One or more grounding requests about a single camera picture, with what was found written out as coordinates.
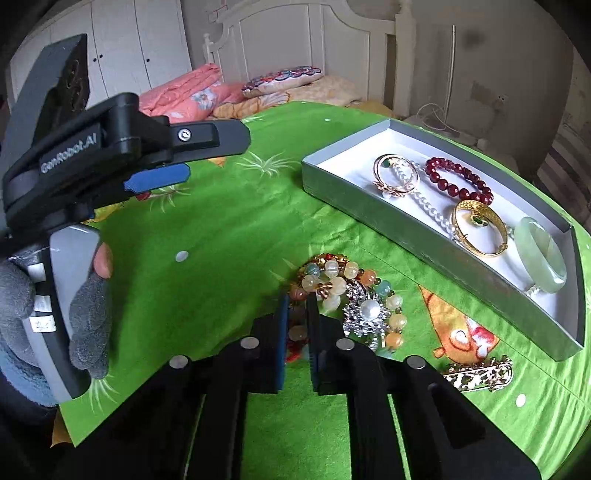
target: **gold ring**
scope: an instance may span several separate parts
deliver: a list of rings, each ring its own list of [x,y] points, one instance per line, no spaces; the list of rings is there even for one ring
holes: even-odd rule
[[[402,160],[403,162],[407,163],[413,172],[409,181],[407,181],[403,185],[399,185],[396,187],[392,187],[391,185],[388,185],[386,182],[384,182],[382,180],[382,177],[379,174],[379,168],[380,168],[381,163],[384,160],[392,160],[392,159]],[[385,155],[382,155],[382,156],[375,159],[375,161],[374,161],[374,177],[376,178],[374,185],[376,185],[376,187],[380,191],[389,193],[390,195],[394,195],[396,197],[403,197],[407,193],[411,193],[413,190],[415,190],[418,187],[418,184],[421,181],[421,179],[418,175],[418,171],[412,163],[410,163],[404,157],[400,157],[399,155],[393,155],[393,154],[385,154]]]

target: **white dot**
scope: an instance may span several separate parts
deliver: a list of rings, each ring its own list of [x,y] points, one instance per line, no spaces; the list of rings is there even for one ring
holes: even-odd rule
[[[168,364],[175,369],[185,368],[188,363],[189,359],[184,355],[176,355],[168,362]]]
[[[523,407],[523,405],[525,405],[525,401],[527,399],[525,398],[525,395],[523,393],[520,393],[519,395],[517,395],[517,400],[515,400],[515,405],[517,405],[518,408]]]
[[[187,252],[185,250],[182,250],[179,253],[177,253],[177,256],[174,257],[174,259],[177,262],[184,262],[187,259],[188,256],[189,256],[189,252]]]

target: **metal screw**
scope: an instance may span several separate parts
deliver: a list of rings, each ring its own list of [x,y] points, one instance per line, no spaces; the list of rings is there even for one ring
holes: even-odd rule
[[[184,355],[175,355],[168,362],[168,364],[172,368],[176,368],[176,369],[185,368],[188,363],[189,363],[189,359]]]
[[[355,347],[355,342],[350,338],[340,338],[336,341],[336,346],[341,350],[352,350]]]
[[[178,139],[181,142],[188,142],[191,140],[191,131],[188,128],[182,128],[178,131]]]
[[[425,367],[426,362],[422,356],[418,355],[411,355],[406,359],[406,363],[410,368],[414,368],[415,370],[420,370]]]
[[[258,347],[259,343],[260,342],[256,337],[244,337],[242,340],[240,340],[240,346],[246,350],[252,350],[253,348]]]

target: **red bead bracelet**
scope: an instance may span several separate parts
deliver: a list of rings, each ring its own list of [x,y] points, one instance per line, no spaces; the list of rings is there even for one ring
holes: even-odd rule
[[[470,192],[468,189],[458,189],[457,185],[450,184],[446,179],[441,178],[439,173],[436,172],[437,168],[442,168],[447,171],[454,171],[459,175],[464,175],[464,178],[471,182],[473,185],[481,191]],[[441,191],[447,190],[451,197],[459,196],[460,200],[476,200],[482,202],[485,205],[490,205],[494,199],[492,191],[486,186],[484,180],[481,180],[478,175],[472,173],[467,167],[462,167],[459,163],[454,163],[446,158],[433,157],[431,160],[427,160],[425,164],[425,173],[429,175],[429,179],[433,183],[437,183],[437,188]]]

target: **white headboard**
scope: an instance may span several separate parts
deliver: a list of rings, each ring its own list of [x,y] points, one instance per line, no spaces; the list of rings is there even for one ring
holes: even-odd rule
[[[396,34],[393,107],[395,114],[408,116],[415,24],[410,0],[401,3],[397,23],[404,17],[404,28],[397,31],[393,21],[356,15],[346,0],[245,0],[218,19],[223,24],[219,41],[213,43],[205,35],[205,58],[222,68],[226,82],[314,65],[353,82],[364,100],[383,102],[387,35]]]

